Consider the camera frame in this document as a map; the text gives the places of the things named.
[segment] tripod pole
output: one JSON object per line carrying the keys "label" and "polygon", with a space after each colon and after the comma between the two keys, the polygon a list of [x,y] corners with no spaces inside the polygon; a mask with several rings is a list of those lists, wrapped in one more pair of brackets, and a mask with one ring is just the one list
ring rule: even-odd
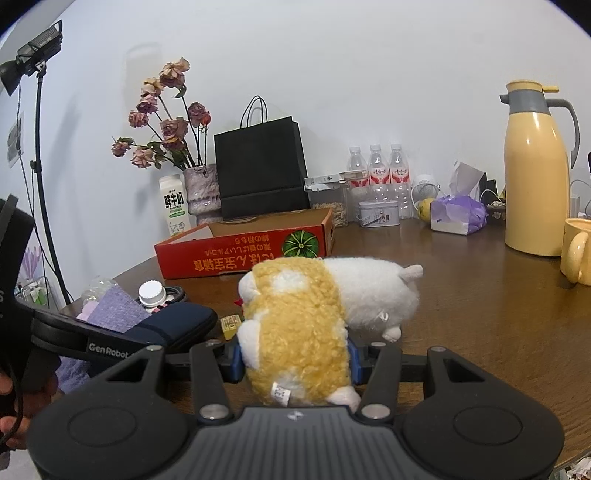
{"label": "tripod pole", "polygon": [[60,264],[57,262],[56,247],[53,244],[53,237],[51,236],[51,229],[49,227],[49,218],[47,217],[47,203],[45,201],[45,190],[43,189],[43,176],[41,174],[41,145],[39,140],[39,123],[41,117],[41,86],[43,85],[43,77],[47,69],[45,62],[38,66],[37,73],[37,104],[35,107],[35,163],[33,171],[37,176],[37,190],[39,192],[39,205],[41,208],[41,217],[43,219],[43,229],[45,230],[45,238],[47,240],[47,248],[49,249],[49,256],[53,264],[53,270],[57,277],[57,282],[60,285],[61,294],[64,297],[66,305],[70,304],[70,296],[64,283],[64,277],[61,274]]}

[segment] thermos handle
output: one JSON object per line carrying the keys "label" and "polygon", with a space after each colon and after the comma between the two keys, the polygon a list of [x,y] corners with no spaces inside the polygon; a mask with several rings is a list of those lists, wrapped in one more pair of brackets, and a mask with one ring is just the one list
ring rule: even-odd
{"label": "thermos handle", "polygon": [[570,168],[574,168],[574,162],[577,161],[577,155],[579,155],[580,133],[579,121],[577,120],[577,115],[574,112],[573,105],[568,100],[564,100],[563,98],[547,98],[546,103],[548,104],[548,106],[563,106],[564,108],[568,109],[568,111],[570,112],[570,116],[573,117],[574,148],[570,153]]}

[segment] watermelon picture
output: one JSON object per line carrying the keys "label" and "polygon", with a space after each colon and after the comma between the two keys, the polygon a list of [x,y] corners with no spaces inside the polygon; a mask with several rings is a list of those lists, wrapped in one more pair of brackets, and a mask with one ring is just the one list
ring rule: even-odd
{"label": "watermelon picture", "polygon": [[320,245],[315,235],[305,230],[298,230],[287,235],[281,250],[285,257],[316,258]]}

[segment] white plush toy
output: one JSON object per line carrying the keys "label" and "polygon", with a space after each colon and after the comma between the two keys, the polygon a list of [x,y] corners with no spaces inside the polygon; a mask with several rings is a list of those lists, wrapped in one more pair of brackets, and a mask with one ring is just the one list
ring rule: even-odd
{"label": "white plush toy", "polygon": [[253,389],[264,401],[332,403],[355,411],[346,326],[372,328],[391,342],[418,306],[420,265],[374,258],[278,258],[255,265],[238,284],[238,329]]}

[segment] lemon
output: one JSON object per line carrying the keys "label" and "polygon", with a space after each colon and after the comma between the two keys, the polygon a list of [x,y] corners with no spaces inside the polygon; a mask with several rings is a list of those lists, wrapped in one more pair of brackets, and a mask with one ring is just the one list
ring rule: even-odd
{"label": "lemon", "polygon": [[417,205],[418,217],[423,222],[431,221],[431,202],[435,199],[424,199],[421,200]]}

